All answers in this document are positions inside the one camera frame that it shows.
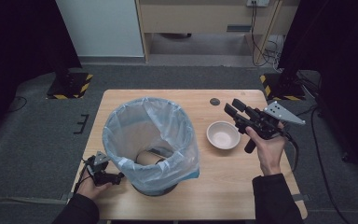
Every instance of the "trash can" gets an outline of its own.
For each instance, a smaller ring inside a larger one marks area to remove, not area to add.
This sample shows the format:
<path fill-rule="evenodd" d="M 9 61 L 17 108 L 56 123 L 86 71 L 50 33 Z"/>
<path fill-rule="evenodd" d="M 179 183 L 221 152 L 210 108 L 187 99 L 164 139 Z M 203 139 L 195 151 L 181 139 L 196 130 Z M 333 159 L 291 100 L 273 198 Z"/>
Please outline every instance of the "trash can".
<path fill-rule="evenodd" d="M 103 127 L 106 155 L 141 193 L 159 196 L 200 174 L 200 154 L 191 120 L 178 104 L 144 97 L 119 106 Z M 136 163 L 153 151 L 165 160 Z"/>

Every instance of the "power outlet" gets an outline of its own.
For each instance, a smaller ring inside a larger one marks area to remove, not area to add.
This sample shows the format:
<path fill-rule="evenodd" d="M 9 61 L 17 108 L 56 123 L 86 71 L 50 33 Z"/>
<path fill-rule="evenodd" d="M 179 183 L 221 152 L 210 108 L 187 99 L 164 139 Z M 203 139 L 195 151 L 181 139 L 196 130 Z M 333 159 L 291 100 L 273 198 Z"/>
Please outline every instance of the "power outlet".
<path fill-rule="evenodd" d="M 253 7 L 255 4 L 258 7 L 267 7 L 269 5 L 269 0 L 248 0 L 246 6 Z"/>

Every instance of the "right hand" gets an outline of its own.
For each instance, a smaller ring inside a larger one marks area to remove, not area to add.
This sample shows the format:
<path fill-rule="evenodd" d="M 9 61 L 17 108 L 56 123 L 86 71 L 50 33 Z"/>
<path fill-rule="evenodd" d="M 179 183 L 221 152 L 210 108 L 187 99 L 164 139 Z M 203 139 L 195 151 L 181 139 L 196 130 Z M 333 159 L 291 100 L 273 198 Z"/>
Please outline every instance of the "right hand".
<path fill-rule="evenodd" d="M 260 160 L 260 168 L 264 175 L 276 175 L 281 173 L 281 156 L 286 138 L 277 136 L 269 140 L 261 138 L 257 132 L 247 127 L 246 132 L 255 142 L 257 155 Z"/>

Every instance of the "hand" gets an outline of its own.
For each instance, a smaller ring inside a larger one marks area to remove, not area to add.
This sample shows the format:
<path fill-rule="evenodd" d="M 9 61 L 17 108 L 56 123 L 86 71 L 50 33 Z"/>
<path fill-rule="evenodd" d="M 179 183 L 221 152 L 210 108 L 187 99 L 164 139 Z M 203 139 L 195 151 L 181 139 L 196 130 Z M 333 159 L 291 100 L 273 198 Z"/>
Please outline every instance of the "hand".
<path fill-rule="evenodd" d="M 86 196 L 91 200 L 95 200 L 101 192 L 109 189 L 111 186 L 112 183 L 106 183 L 98 187 L 95 186 L 89 172 L 86 170 L 83 174 L 82 183 L 80 184 L 77 193 Z"/>
<path fill-rule="evenodd" d="M 269 140 L 261 138 L 251 127 L 246 132 L 257 146 L 257 155 L 260 160 L 260 168 L 264 175 L 276 175 L 281 173 L 281 156 L 286 138 L 277 136 Z"/>

